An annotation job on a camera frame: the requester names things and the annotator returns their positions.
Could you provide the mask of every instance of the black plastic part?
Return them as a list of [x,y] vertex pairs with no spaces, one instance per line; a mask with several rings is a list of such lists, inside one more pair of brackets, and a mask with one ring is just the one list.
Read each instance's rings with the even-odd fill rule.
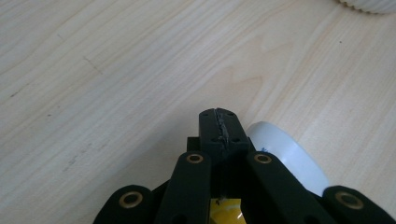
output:
[[155,216],[153,214],[157,214],[158,209],[160,208],[161,202],[163,201],[163,195],[165,194],[166,189],[168,188],[168,183],[169,180],[161,184],[158,188],[152,191],[152,194],[154,195],[154,200],[151,206],[151,216],[148,219],[148,223],[154,222]]
[[187,137],[187,151],[200,151],[200,145],[199,137]]
[[154,223],[207,223],[210,168],[210,157],[205,153],[189,151],[182,154],[169,180]]
[[[142,201],[136,207],[124,208],[120,198],[129,192],[139,192]],[[93,224],[149,224],[153,199],[152,192],[144,187],[131,185],[119,189],[107,200]]]
[[[189,139],[188,146],[196,146]],[[254,150],[235,113],[217,108],[199,115],[200,149],[212,159],[212,198],[240,198],[244,158]]]
[[242,211],[251,223],[335,223],[276,156],[251,152],[247,165],[251,188],[245,190]]
[[327,188],[322,201],[339,223],[396,223],[387,212],[355,189],[342,186]]

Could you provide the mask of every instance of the wooden table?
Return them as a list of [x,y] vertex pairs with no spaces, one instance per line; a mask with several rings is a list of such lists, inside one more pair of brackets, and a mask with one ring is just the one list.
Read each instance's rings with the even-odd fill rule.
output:
[[198,114],[291,134],[396,217],[396,14],[333,0],[0,3],[0,222],[92,223]]

